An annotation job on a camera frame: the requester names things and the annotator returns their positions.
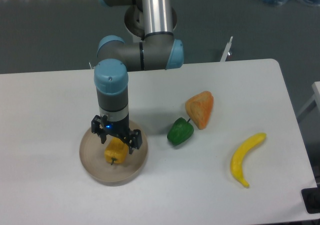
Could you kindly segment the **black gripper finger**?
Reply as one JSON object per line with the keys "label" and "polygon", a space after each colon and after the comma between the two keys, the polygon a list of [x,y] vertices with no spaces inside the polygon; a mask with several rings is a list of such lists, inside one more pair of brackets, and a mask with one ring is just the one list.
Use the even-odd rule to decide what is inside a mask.
{"label": "black gripper finger", "polygon": [[142,133],[140,129],[128,129],[122,140],[128,146],[128,152],[131,155],[134,150],[139,150],[142,145]]}
{"label": "black gripper finger", "polygon": [[100,138],[102,144],[106,142],[107,134],[102,126],[101,117],[99,115],[95,115],[91,121],[91,132]]}

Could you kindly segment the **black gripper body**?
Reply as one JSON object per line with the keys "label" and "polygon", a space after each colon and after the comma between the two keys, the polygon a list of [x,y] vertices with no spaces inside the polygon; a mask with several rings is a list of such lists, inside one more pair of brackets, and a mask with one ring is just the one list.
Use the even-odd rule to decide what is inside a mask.
{"label": "black gripper body", "polygon": [[129,136],[129,115],[119,121],[109,121],[106,115],[101,117],[102,134],[125,140]]}

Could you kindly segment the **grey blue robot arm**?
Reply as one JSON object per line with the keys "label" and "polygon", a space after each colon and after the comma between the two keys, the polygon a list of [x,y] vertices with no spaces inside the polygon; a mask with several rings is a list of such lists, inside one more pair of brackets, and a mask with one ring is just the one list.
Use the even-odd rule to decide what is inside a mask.
{"label": "grey blue robot arm", "polygon": [[178,69],[184,63],[181,40],[174,37],[170,0],[100,0],[106,6],[135,6],[142,13],[143,36],[126,43],[108,35],[98,45],[94,84],[99,114],[91,121],[91,131],[105,142],[107,136],[120,139],[130,152],[142,143],[139,129],[129,125],[129,72]]}

